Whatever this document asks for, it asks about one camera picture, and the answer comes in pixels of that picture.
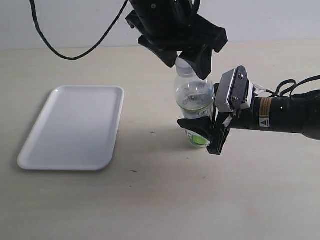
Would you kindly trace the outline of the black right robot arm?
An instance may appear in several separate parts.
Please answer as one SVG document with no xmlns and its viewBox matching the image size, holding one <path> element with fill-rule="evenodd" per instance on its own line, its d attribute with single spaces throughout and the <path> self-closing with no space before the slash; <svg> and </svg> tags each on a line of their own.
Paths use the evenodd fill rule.
<svg viewBox="0 0 320 240">
<path fill-rule="evenodd" d="M 210 117 L 179 119 L 178 125 L 208 140 L 207 151 L 220 155 L 232 129 L 301 134 L 320 139 L 320 92 L 288 97 L 257 97 L 250 108 L 236 113 L 218 113 Z"/>
</svg>

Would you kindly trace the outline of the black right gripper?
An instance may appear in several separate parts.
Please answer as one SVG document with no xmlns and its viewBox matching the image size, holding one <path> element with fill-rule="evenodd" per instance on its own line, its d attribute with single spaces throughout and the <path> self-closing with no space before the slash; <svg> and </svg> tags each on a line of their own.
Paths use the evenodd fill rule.
<svg viewBox="0 0 320 240">
<path fill-rule="evenodd" d="M 219 83 L 213 85 L 215 96 L 217 96 L 219 85 Z M 177 120 L 177 123 L 182 129 L 192 131 L 206 140 L 210 140 L 210 144 L 206 149 L 211 155 L 221 155 L 231 129 L 258 129 L 253 107 L 238 109 L 233 113 L 219 112 L 214 124 L 210 117 L 181 118 Z"/>
</svg>

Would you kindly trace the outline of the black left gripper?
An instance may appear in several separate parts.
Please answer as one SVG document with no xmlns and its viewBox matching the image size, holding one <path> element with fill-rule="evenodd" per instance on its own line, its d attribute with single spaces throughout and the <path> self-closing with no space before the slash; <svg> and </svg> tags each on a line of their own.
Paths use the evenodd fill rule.
<svg viewBox="0 0 320 240">
<path fill-rule="evenodd" d="M 175 66 L 177 51 L 196 75 L 205 80 L 212 71 L 212 54 L 227 44 L 226 30 L 200 16 L 199 0 L 130 0 L 133 11 L 125 18 L 141 36 L 138 44 L 167 67 Z"/>
</svg>

